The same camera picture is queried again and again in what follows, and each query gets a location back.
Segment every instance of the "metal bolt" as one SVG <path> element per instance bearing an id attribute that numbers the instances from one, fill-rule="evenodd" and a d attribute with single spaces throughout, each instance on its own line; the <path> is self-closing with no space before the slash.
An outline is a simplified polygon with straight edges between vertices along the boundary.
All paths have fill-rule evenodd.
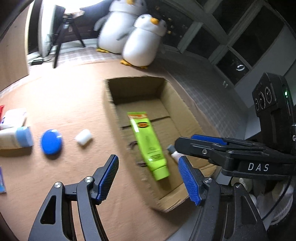
<path id="1" fill-rule="evenodd" d="M 59 188 L 61 185 L 62 185 L 61 182 L 56 182 L 56 183 L 54 184 L 54 187 L 55 187 L 55 188 Z"/>
<path id="2" fill-rule="evenodd" d="M 213 181 L 213 179 L 210 178 L 210 177 L 206 177 L 206 178 L 205 178 L 205 182 L 206 182 L 206 183 L 211 183 L 212 181 Z"/>
<path id="3" fill-rule="evenodd" d="M 90 183 L 92 180 L 93 180 L 92 177 L 86 177 L 86 178 L 84 179 L 84 181 L 85 181 L 86 183 Z"/>
<path id="4" fill-rule="evenodd" d="M 239 188 L 239 189 L 241 189 L 243 186 L 244 186 L 244 185 L 242 185 L 241 183 L 236 183 L 236 184 L 235 184 L 235 187 L 237 187 L 237 188 Z"/>

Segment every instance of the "cardboard box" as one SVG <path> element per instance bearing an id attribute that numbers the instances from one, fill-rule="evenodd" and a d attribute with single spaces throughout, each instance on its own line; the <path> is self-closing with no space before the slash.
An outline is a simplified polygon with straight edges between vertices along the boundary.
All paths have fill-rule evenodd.
<path id="1" fill-rule="evenodd" d="M 176 162 L 166 148 L 180 137 L 204 134 L 198 121 L 178 95 L 172 84 L 164 78 L 153 76 L 123 77 L 105 80 L 105 107 L 115 138 L 124 154 L 124 162 L 150 207 L 168 212 L 181 204 L 188 193 L 178 171 Z M 167 160 L 170 176 L 155 181 L 143 162 L 138 146 L 130 149 L 128 145 L 135 141 L 127 112 L 145 111 L 160 141 Z M 190 162 L 199 168 L 205 176 L 215 171 L 215 166 L 207 160 L 189 157 Z"/>

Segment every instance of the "stuffed penguin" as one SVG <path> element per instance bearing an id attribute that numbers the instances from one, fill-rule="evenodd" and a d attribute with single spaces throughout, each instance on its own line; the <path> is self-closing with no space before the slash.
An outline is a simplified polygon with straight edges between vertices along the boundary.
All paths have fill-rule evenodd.
<path id="1" fill-rule="evenodd" d="M 99 19 L 94 26 L 95 31 L 102 27 L 97 51 L 122 53 L 128 38 L 127 33 L 137 17 L 146 13 L 146 7 L 145 0 L 114 0 L 109 8 L 110 13 Z"/>
<path id="2" fill-rule="evenodd" d="M 121 63 L 146 69 L 156 57 L 167 25 L 164 20 L 143 14 L 135 21 L 134 27 L 124 46 Z"/>

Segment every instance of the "tripod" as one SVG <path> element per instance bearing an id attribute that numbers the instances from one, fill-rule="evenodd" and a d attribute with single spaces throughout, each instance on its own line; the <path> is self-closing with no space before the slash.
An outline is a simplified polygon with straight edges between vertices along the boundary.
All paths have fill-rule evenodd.
<path id="1" fill-rule="evenodd" d="M 61 49 L 61 45 L 62 45 L 65 35 L 69 32 L 69 26 L 72 27 L 73 32 L 76 35 L 77 39 L 81 42 L 82 46 L 85 47 L 85 44 L 82 41 L 81 35 L 78 31 L 78 28 L 74 23 L 74 14 L 64 14 L 63 22 L 59 26 L 57 33 L 54 34 L 52 44 L 50 45 L 50 48 L 47 53 L 47 55 L 49 55 L 52 47 L 57 45 L 55 59 L 54 59 L 54 69 L 57 67 L 57 60 L 59 58 L 59 52 Z"/>

